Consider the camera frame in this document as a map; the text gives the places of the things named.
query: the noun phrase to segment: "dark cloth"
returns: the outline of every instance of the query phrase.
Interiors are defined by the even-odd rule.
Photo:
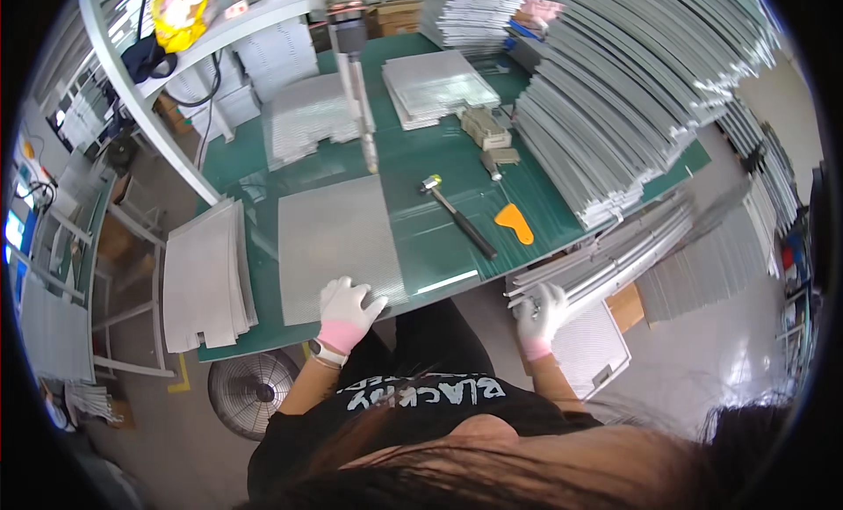
[[[451,300],[397,317],[395,341],[390,354],[370,331],[352,350],[331,398],[304,415],[272,416],[249,462],[250,500],[300,472],[323,442],[379,399],[396,411],[373,451],[444,437],[479,414],[500,417],[522,437],[600,426],[588,414],[562,413],[544,397],[495,378],[486,350]]]
[[[395,353],[370,330],[352,349],[337,388],[376,374],[410,377],[427,371],[495,376],[486,349],[450,299],[395,318]]]

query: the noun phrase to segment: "red object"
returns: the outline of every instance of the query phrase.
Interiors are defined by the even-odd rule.
[[[793,250],[790,247],[785,247],[782,250],[782,265],[785,267],[785,270],[793,265]]]

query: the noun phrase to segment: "white glove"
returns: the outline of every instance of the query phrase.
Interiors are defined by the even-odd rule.
[[[519,338],[527,360],[534,362],[551,354],[551,341],[568,317],[568,297],[558,285],[540,283],[541,305],[535,314],[533,300],[519,304]]]
[[[343,354],[350,353],[389,301],[381,296],[363,309],[360,304],[370,290],[365,284],[352,288],[352,278],[347,275],[331,280],[320,294],[322,327],[316,339]]]

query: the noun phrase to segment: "workbench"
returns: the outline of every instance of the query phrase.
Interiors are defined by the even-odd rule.
[[[436,126],[402,130],[381,77],[381,66],[388,59],[434,51],[439,51],[436,45],[412,33],[370,40],[361,58],[377,126],[374,140],[380,157],[380,180],[410,297],[407,304],[391,307],[385,317],[435,303],[515,271],[611,224],[583,230],[516,131],[512,132],[512,147],[518,150],[521,163],[500,167],[504,194],[500,185],[490,180],[479,161],[479,147],[459,129],[455,116],[441,119]],[[322,74],[336,72],[331,52],[318,54],[318,62]],[[514,103],[530,81],[523,69],[512,61],[510,64],[510,73],[483,74],[501,95],[503,104]],[[657,199],[709,162],[701,144],[695,141],[670,172],[645,186],[641,205]],[[240,336],[234,346],[200,347],[199,360],[208,362],[268,351],[315,337],[318,323],[284,325],[278,283],[277,200],[369,175],[360,143],[323,141],[314,155],[269,172],[263,122],[258,117],[238,126],[232,142],[226,144],[224,138],[218,137],[207,144],[202,174],[219,192],[243,200],[249,277],[259,324]],[[494,261],[483,258],[436,199],[420,195],[421,181],[431,174],[442,176],[443,195],[497,249]],[[506,195],[521,209],[533,231],[534,241],[529,246],[521,244],[510,228],[493,222],[507,204]],[[207,208],[200,200],[196,213]]]

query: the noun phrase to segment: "hammer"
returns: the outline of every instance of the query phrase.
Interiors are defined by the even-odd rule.
[[[477,245],[479,251],[482,252],[484,256],[486,256],[486,259],[490,261],[494,260],[495,256],[497,256],[497,250],[495,250],[494,247],[489,244],[489,241],[486,241],[486,239],[484,239],[483,236],[480,235],[477,228],[475,228],[475,226],[471,224],[471,221],[469,221],[466,216],[454,209],[454,207],[451,206],[450,203],[448,203],[448,201],[445,200],[444,197],[442,197],[442,194],[439,193],[438,188],[441,183],[441,177],[439,177],[438,175],[431,175],[430,177],[425,178],[424,181],[421,182],[421,192],[423,194],[433,193],[433,196],[436,197],[436,199],[441,202],[442,205],[448,209],[448,211],[451,212],[451,217],[454,218],[454,222],[456,222],[457,226],[459,226],[462,231],[465,232],[465,235],[471,238],[474,244]]]

